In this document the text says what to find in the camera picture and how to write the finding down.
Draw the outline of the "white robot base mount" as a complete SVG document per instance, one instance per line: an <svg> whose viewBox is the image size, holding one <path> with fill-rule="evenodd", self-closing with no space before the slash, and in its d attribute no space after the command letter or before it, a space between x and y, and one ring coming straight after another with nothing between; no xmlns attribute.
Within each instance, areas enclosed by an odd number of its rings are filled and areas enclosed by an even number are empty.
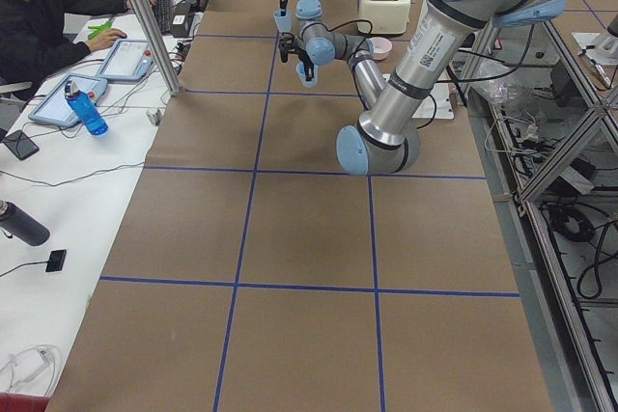
<svg viewBox="0 0 618 412"><path fill-rule="evenodd" d="M436 84L413 114L414 119L452 120L455 117L450 101L450 89L446 83Z"/></svg>

